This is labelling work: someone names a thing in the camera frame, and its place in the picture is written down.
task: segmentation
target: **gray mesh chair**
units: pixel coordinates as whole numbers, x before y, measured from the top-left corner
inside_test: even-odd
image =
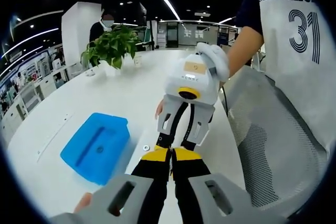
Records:
[[[247,66],[238,75],[227,106],[246,190],[253,206],[289,217],[321,179],[326,151],[272,80]]]

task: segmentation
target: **white pillar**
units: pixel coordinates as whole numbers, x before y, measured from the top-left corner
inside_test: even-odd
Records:
[[[101,17],[101,5],[77,2],[62,16],[62,43],[67,66],[80,62],[90,29]]]

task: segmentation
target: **cable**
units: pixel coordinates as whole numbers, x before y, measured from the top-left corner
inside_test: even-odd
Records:
[[[223,91],[224,99],[225,99],[225,112],[226,112],[226,116],[228,117],[229,115],[228,115],[227,100],[226,100],[226,93],[225,93],[224,87],[222,87],[222,91]]]

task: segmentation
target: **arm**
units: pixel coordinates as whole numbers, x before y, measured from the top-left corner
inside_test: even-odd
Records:
[[[264,44],[259,0],[243,0],[236,17],[236,25],[242,29],[227,54],[230,77],[243,67]]]
[[[227,56],[229,58],[230,77],[233,76],[264,44],[263,36],[253,28],[242,28],[237,40]]]

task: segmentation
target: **blue container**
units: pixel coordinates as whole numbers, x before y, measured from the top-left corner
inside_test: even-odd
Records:
[[[106,185],[115,172],[124,172],[129,162],[127,123],[125,118],[92,114],[62,150],[61,158],[83,178]]]

